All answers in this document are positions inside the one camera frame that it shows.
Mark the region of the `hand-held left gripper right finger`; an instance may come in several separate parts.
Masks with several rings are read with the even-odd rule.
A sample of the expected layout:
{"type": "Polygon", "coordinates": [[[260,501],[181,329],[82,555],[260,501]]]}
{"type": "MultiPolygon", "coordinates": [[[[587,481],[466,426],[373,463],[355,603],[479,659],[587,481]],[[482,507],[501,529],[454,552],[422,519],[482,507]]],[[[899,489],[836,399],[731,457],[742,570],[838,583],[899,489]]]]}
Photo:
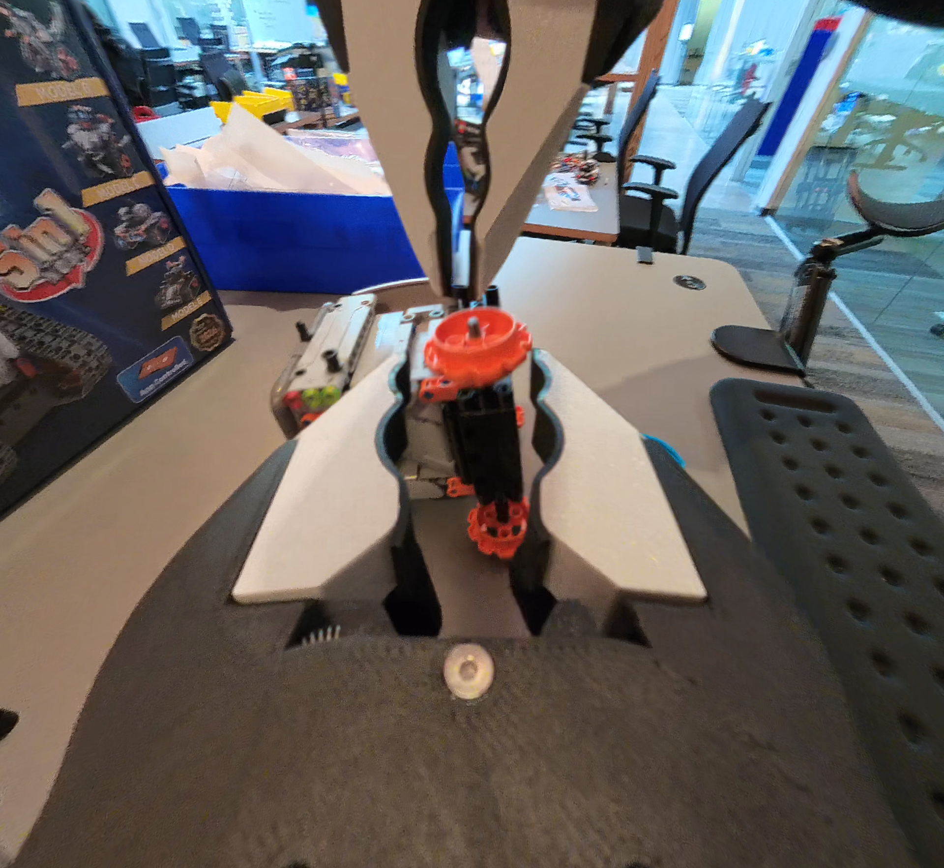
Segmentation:
{"type": "Polygon", "coordinates": [[[705,602],[644,438],[549,351],[531,357],[528,585],[557,600],[705,602]]]}

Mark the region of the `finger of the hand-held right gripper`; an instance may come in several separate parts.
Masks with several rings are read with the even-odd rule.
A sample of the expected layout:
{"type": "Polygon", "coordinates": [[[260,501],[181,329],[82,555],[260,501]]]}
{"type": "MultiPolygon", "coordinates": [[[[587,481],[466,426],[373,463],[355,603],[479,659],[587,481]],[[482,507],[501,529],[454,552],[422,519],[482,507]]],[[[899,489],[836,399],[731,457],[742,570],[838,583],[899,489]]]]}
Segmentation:
{"type": "Polygon", "coordinates": [[[582,75],[597,3],[505,1],[509,41],[485,122],[489,183],[474,227],[474,292],[502,268],[588,90],[582,75]]]}
{"type": "Polygon", "coordinates": [[[449,216],[428,189],[433,119],[417,68],[423,0],[340,0],[348,78],[397,213],[434,293],[447,293],[440,237],[449,216]]]}

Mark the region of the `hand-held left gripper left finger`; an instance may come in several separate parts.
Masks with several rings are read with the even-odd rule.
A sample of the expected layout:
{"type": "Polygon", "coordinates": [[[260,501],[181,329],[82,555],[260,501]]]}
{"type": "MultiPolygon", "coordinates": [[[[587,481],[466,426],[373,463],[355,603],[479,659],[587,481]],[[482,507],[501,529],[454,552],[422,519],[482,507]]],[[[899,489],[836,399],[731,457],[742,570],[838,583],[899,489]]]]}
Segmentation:
{"type": "Polygon", "coordinates": [[[382,426],[401,406],[390,355],[294,441],[232,589],[237,602],[373,601],[395,588],[402,483],[382,426]]]}

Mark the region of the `building block robot chassis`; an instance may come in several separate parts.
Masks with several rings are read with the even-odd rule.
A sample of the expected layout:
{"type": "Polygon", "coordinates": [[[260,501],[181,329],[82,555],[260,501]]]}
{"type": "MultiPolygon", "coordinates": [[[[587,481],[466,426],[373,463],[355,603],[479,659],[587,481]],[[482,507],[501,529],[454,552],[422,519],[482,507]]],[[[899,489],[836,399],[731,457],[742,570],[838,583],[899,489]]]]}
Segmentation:
{"type": "Polygon", "coordinates": [[[519,431],[524,410],[513,372],[483,389],[460,389],[424,363],[424,347],[456,311],[501,308],[491,285],[469,303],[418,300],[417,283],[363,289],[323,305],[275,384],[273,411],[286,437],[319,420],[390,355],[407,359],[402,453],[396,464],[413,500],[475,497],[467,534],[483,555],[510,562],[528,531],[519,431]]]}

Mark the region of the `orange gear wheel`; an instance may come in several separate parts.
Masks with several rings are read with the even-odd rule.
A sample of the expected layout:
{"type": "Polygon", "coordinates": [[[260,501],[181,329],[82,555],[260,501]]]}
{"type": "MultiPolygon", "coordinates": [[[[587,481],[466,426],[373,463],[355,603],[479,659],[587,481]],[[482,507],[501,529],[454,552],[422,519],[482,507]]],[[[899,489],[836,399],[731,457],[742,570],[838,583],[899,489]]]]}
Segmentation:
{"type": "Polygon", "coordinates": [[[460,389],[483,389],[518,368],[532,349],[525,324],[502,308],[478,306],[441,320],[424,347],[424,363],[460,389]],[[481,340],[466,338],[466,321],[477,317],[481,340]]]}

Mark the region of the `white whiteboard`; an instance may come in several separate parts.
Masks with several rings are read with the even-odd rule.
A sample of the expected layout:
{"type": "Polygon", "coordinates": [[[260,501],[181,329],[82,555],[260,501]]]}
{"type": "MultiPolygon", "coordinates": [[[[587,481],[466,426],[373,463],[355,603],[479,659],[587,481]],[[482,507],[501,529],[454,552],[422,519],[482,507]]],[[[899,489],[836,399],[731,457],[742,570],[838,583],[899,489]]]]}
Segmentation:
{"type": "Polygon", "coordinates": [[[277,48],[313,42],[307,0],[241,0],[253,47],[277,48]]]}

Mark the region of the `clear plastic bag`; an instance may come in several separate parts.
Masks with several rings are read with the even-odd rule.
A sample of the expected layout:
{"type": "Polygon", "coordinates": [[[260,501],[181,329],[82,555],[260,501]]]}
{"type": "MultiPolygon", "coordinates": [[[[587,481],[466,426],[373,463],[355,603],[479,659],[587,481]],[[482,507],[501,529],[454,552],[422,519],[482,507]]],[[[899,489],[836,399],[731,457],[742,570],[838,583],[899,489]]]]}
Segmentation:
{"type": "Polygon", "coordinates": [[[284,137],[301,149],[358,165],[384,178],[383,166],[365,129],[292,129],[284,137]]]}

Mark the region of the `pile of toy block parts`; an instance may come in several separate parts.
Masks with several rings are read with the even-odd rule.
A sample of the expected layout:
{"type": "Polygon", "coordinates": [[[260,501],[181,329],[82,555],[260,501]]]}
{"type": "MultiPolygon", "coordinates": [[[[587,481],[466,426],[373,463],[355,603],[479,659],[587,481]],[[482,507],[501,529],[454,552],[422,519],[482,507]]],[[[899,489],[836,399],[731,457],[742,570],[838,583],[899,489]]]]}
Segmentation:
{"type": "Polygon", "coordinates": [[[600,176],[599,163],[585,151],[561,153],[552,163],[550,172],[570,176],[585,186],[595,185],[600,176]]]}

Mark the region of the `yellow storage bin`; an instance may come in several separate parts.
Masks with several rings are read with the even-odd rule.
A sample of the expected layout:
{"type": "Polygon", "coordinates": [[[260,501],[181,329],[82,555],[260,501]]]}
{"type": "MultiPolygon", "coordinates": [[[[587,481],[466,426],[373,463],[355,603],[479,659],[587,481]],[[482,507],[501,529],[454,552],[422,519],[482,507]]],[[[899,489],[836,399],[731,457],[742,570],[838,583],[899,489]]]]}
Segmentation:
{"type": "Polygon", "coordinates": [[[222,125],[226,125],[234,105],[240,105],[256,119],[272,126],[295,111],[292,93],[288,89],[266,87],[262,92],[245,91],[231,101],[212,100],[209,106],[222,125]]]}

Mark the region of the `instruction booklet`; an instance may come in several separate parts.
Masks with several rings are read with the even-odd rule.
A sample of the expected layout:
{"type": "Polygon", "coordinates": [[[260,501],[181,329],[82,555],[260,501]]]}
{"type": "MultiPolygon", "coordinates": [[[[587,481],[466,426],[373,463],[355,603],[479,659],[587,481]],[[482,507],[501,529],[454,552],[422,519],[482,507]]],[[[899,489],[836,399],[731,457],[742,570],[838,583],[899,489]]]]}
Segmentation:
{"type": "Polygon", "coordinates": [[[549,210],[558,213],[596,213],[589,187],[573,174],[555,172],[546,177],[543,191],[549,210]]]}

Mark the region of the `white paper sheets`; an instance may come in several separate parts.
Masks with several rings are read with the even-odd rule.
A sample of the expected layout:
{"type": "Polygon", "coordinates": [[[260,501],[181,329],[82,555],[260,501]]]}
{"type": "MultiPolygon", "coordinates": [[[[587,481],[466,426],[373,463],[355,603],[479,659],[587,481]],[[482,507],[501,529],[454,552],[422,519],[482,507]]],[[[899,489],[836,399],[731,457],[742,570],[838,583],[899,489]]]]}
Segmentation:
{"type": "Polygon", "coordinates": [[[190,189],[390,198],[384,178],[296,146],[242,107],[201,146],[160,150],[164,183],[190,189]]]}

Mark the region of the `neighbouring grey desk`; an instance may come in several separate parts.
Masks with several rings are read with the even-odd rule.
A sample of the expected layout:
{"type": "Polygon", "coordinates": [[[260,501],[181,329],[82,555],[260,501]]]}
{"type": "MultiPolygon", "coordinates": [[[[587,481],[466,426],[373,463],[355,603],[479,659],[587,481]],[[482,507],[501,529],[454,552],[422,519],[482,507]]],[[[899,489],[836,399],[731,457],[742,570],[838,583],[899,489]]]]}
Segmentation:
{"type": "Polygon", "coordinates": [[[474,228],[477,237],[489,237],[492,225],[516,225],[520,236],[562,237],[602,242],[612,245],[620,233],[620,189],[617,184],[618,167],[603,164],[598,181],[588,188],[595,210],[554,210],[544,193],[544,181],[538,173],[549,175],[557,151],[539,155],[526,168],[521,182],[508,199],[507,212],[485,208],[472,216],[466,207],[465,225],[474,228]]]}

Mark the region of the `black office chair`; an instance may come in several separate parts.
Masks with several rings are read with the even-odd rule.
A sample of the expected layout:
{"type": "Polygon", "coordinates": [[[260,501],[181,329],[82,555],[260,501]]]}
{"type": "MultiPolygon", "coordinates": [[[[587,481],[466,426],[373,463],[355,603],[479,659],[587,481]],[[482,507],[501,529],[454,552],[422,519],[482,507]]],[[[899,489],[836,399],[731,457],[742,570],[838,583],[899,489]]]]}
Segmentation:
{"type": "Polygon", "coordinates": [[[647,166],[651,181],[625,180],[620,186],[618,248],[651,248],[687,255],[692,244],[697,213],[710,186],[743,145],[762,126],[769,101],[754,96],[744,100],[700,162],[693,168],[683,196],[665,185],[663,177],[676,164],[649,154],[628,154],[622,149],[621,168],[647,166]]]}

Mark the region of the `blue plastic bin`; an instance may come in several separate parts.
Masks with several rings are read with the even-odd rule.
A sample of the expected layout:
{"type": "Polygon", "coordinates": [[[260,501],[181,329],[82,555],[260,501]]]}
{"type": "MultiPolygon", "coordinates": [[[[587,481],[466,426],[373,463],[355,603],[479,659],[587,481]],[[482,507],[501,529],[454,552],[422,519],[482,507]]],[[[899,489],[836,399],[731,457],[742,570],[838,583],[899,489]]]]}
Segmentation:
{"type": "Polygon", "coordinates": [[[219,290],[343,295],[425,276],[392,196],[166,187],[219,290]]]}

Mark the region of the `dark perforated mat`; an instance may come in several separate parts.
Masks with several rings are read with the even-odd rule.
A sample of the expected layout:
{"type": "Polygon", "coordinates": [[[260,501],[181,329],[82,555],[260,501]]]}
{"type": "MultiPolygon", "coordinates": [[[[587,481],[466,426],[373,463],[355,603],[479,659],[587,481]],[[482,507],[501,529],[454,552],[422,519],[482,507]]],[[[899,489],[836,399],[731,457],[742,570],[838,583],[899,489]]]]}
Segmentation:
{"type": "Polygon", "coordinates": [[[850,399],[727,378],[710,402],[753,542],[824,645],[918,863],[942,866],[942,521],[850,399]]]}

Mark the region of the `blue robot kit box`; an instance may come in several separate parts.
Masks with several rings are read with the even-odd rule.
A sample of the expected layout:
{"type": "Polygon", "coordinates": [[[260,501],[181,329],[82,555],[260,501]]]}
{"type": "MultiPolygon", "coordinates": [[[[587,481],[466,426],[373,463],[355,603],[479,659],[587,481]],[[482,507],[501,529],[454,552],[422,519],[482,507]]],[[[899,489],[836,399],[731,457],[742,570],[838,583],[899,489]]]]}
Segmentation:
{"type": "Polygon", "coordinates": [[[80,0],[1,0],[1,511],[223,351],[230,319],[80,0]]]}

